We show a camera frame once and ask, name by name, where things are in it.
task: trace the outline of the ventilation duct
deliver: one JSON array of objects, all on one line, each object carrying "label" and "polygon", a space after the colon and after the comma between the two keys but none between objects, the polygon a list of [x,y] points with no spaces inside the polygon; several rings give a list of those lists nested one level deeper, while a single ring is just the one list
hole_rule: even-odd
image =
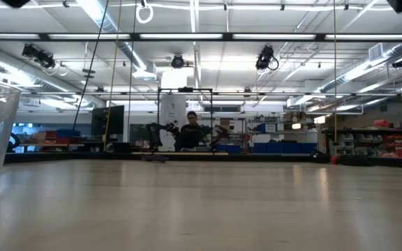
[{"label": "ventilation duct", "polygon": [[[82,9],[87,13],[87,15],[100,26],[103,23],[102,31],[105,33],[116,33],[119,31],[116,23],[113,21],[110,12],[107,10],[105,19],[103,19],[103,13],[105,12],[105,4],[102,0],[76,0],[76,2],[82,7]],[[131,59],[133,66],[136,70],[140,72],[147,72],[154,74],[154,79],[156,79],[156,73],[149,72],[149,66],[133,51],[133,48],[127,42],[117,43],[117,47],[121,50],[128,59]],[[147,79],[150,79],[149,74],[144,74]],[[136,78],[142,78],[143,75],[136,75]]]},{"label": "ventilation duct", "polygon": [[[46,88],[59,91],[82,91],[81,89],[63,82],[56,77],[43,73],[41,70],[30,66],[29,64],[8,56],[3,52],[0,52],[0,72],[1,70],[3,70],[5,73],[11,73],[12,75],[16,74],[16,82],[19,82],[20,84],[27,84],[27,88],[32,87],[37,89],[42,87],[42,89]],[[84,100],[87,103],[92,103],[94,107],[106,106],[105,101],[93,96],[87,96],[84,98]]]},{"label": "ventilation duct", "polygon": [[391,46],[391,49],[386,50],[386,44],[383,44],[383,47],[376,45],[374,48],[377,49],[376,55],[373,51],[373,48],[370,50],[371,58],[373,61],[369,59],[365,61],[361,61],[357,65],[351,65],[349,68],[346,68],[342,71],[341,74],[334,80],[334,76],[325,80],[325,84],[322,85],[317,92],[326,93],[327,91],[333,89],[336,86],[340,86],[342,84],[346,84],[353,79],[361,77],[362,75],[375,70],[377,66],[393,63],[402,58],[402,43],[396,46]]}]

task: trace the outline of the black equipment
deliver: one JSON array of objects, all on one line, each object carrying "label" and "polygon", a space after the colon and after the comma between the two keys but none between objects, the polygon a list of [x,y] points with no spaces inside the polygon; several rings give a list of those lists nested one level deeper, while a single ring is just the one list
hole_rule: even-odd
[{"label": "black equipment", "polygon": [[181,69],[184,67],[184,59],[182,55],[176,54],[172,60],[172,67],[175,69]]},{"label": "black equipment", "polygon": [[[273,60],[277,63],[277,66],[275,68],[271,68],[269,66]],[[274,49],[272,49],[272,45],[265,45],[262,53],[258,55],[255,67],[257,68],[257,70],[266,70],[267,68],[270,70],[277,70],[278,60],[274,57]]]},{"label": "black equipment", "polygon": [[[147,131],[150,135],[149,149],[152,151],[157,151],[159,146],[162,146],[161,137],[159,136],[160,130],[166,130],[172,133],[174,137],[174,151],[180,151],[182,149],[182,134],[179,128],[173,123],[168,123],[167,125],[159,125],[157,123],[150,123],[146,125]],[[200,125],[201,138],[206,137],[212,132],[212,128],[206,125]],[[215,151],[216,144],[220,139],[228,139],[229,131],[219,125],[215,125],[214,131],[217,132],[218,136],[215,140],[210,143],[210,149]]]},{"label": "black equipment", "polygon": [[15,151],[13,149],[17,148],[21,141],[20,138],[13,132],[10,133],[10,136],[15,140],[15,143],[12,143],[11,141],[8,142],[7,145],[7,153],[14,153]]},{"label": "black equipment", "polygon": [[[92,135],[105,135],[106,125],[108,121],[108,109],[97,108],[92,110],[91,120],[91,134]],[[110,111],[110,125],[108,129],[109,135],[123,134],[124,133],[124,106],[111,107]]]},{"label": "black equipment", "polygon": [[39,63],[42,68],[52,69],[55,67],[54,55],[45,52],[34,45],[24,45],[21,55],[29,60],[33,59],[33,61]]},{"label": "black equipment", "polygon": [[396,13],[402,13],[402,0],[387,0]]},{"label": "black equipment", "polygon": [[393,68],[402,68],[402,60],[392,64]]},{"label": "black equipment", "polygon": [[2,0],[2,1],[14,8],[21,8],[23,7],[24,4],[30,2],[30,0]]}]

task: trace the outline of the orange object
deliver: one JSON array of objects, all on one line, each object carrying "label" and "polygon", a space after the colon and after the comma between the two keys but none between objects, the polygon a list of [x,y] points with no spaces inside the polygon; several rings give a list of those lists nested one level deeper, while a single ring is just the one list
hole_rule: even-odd
[{"label": "orange object", "polygon": [[380,120],[375,121],[373,123],[373,126],[375,126],[375,127],[387,127],[388,128],[390,126],[390,123],[389,123],[389,121],[380,119]]}]

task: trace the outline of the air vent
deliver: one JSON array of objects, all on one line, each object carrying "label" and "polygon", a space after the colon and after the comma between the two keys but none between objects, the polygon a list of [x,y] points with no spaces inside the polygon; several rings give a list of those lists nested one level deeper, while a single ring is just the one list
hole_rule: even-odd
[{"label": "air vent", "polygon": [[380,111],[381,111],[381,112],[387,112],[387,106],[386,106],[386,105],[382,105],[382,106],[380,107]]},{"label": "air vent", "polygon": [[382,43],[378,43],[377,45],[368,49],[368,58],[371,62],[374,62],[376,59],[382,58],[382,53],[384,53],[382,50]]}]

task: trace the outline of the storage rack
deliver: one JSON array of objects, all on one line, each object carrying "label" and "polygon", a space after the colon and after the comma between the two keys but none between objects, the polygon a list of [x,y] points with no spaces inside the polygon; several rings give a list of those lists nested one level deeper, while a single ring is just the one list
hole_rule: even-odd
[{"label": "storage rack", "polygon": [[337,146],[332,144],[334,141],[334,130],[326,129],[322,133],[325,134],[327,153],[331,155],[334,155],[334,148],[336,148],[338,155],[365,156],[402,150],[402,130],[337,130]]}]

